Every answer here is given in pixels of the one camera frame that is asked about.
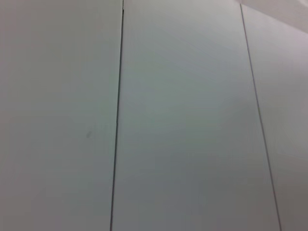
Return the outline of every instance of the white wall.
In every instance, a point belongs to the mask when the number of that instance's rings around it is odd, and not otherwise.
[[[0,1],[0,230],[109,230],[122,0]]]
[[[114,231],[278,231],[240,5],[125,2]]]
[[[244,7],[283,231],[308,230],[308,34]]]
[[[308,0],[240,0],[244,5],[308,33]]]

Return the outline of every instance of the ceiling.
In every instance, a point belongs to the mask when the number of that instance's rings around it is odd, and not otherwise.
[[[238,0],[308,33],[308,0]]]

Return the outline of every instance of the vertical gap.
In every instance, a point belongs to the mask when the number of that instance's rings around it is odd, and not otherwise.
[[[121,44],[120,44],[120,65],[119,65],[119,82],[117,90],[117,109],[116,109],[116,129],[115,129],[115,156],[114,156],[114,172],[112,180],[112,196],[111,196],[111,212],[110,212],[110,231],[112,231],[114,218],[114,199],[115,199],[115,179],[116,179],[116,152],[117,152],[117,134],[119,121],[119,102],[120,102],[120,86],[121,86],[121,69],[122,69],[122,46],[123,46],[123,22],[124,22],[124,0],[122,0],[122,25],[121,25]]]
[[[270,181],[271,181],[272,190],[273,190],[273,193],[274,193],[274,200],[275,200],[277,218],[278,218],[278,223],[279,223],[279,229],[280,229],[280,231],[282,231],[282,225],[281,225],[281,220],[280,220],[280,215],[279,215],[279,210],[278,210],[278,203],[277,203],[277,196],[276,196],[276,191],[275,191],[275,186],[274,186],[273,174],[272,174],[272,170],[271,170],[271,166],[270,166],[270,161],[269,161],[270,158],[269,158],[268,146],[267,146],[266,139],[265,139],[264,125],[263,125],[263,122],[262,122],[262,116],[261,116],[261,111],[260,111],[258,95],[257,95],[257,87],[256,87],[256,82],[255,82],[255,76],[254,76],[254,71],[253,71],[253,68],[252,68],[252,62],[251,62],[249,45],[248,45],[247,32],[246,32],[246,26],[245,26],[244,14],[243,14],[243,8],[242,8],[241,4],[240,4],[240,6],[241,6],[241,13],[242,13],[242,20],[243,20],[243,26],[244,26],[247,50],[248,50],[250,69],[251,69],[251,73],[252,73],[252,79],[253,79],[254,88],[255,88],[255,94],[256,94],[256,99],[257,99],[257,107],[258,107],[259,119],[260,119],[260,123],[261,123],[262,135],[263,135],[263,140],[264,140],[264,144],[265,144],[266,157],[267,157],[267,161],[268,161],[268,165],[269,165]]]

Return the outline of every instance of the gray wall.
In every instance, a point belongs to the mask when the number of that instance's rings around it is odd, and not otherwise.
[[[308,34],[244,7],[283,231],[308,230]]]
[[[240,4],[128,0],[114,231],[278,231]]]
[[[122,0],[0,1],[0,230],[109,230]]]

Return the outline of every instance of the panel seam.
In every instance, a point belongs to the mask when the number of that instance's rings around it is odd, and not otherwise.
[[[253,79],[253,84],[254,84],[254,90],[255,90],[255,95],[256,95],[256,100],[257,100],[258,114],[259,114],[259,119],[260,119],[260,123],[261,123],[262,136],[263,136],[264,145],[265,145],[267,162],[268,162],[268,165],[269,165],[270,182],[271,182],[271,185],[272,185],[272,190],[273,190],[273,195],[274,195],[274,201],[275,201],[276,213],[277,213],[277,218],[278,218],[279,230],[282,231],[282,224],[281,224],[281,219],[280,219],[280,214],[279,214],[279,209],[278,209],[277,196],[276,196],[276,191],[275,191],[275,186],[274,186],[272,169],[271,169],[271,165],[270,165],[268,145],[267,145],[267,142],[266,142],[266,139],[265,139],[264,125],[263,125],[263,121],[262,121],[260,104],[259,104],[258,95],[257,95],[257,87],[256,87],[255,75],[254,75],[254,71],[253,71],[253,67],[252,67],[252,61],[251,61],[251,55],[250,55],[250,50],[249,50],[249,44],[248,44],[247,31],[246,31],[246,25],[245,25],[245,20],[244,20],[242,4],[240,4],[240,7],[241,7],[242,21],[243,21],[243,26],[244,26],[244,33],[245,33],[250,69],[251,69],[251,74],[252,74],[252,79]]]
[[[110,231],[113,229],[114,221],[114,200],[115,200],[115,182],[116,182],[116,156],[117,156],[117,140],[118,140],[118,124],[119,124],[119,105],[120,105],[120,87],[122,75],[122,51],[123,51],[123,24],[124,24],[124,0],[122,0],[122,21],[121,21],[121,42],[120,42],[120,60],[119,60],[119,81],[117,90],[117,108],[116,108],[116,129],[115,129],[115,154],[114,154],[114,170],[112,179],[112,195],[111,195],[111,211],[110,211]]]

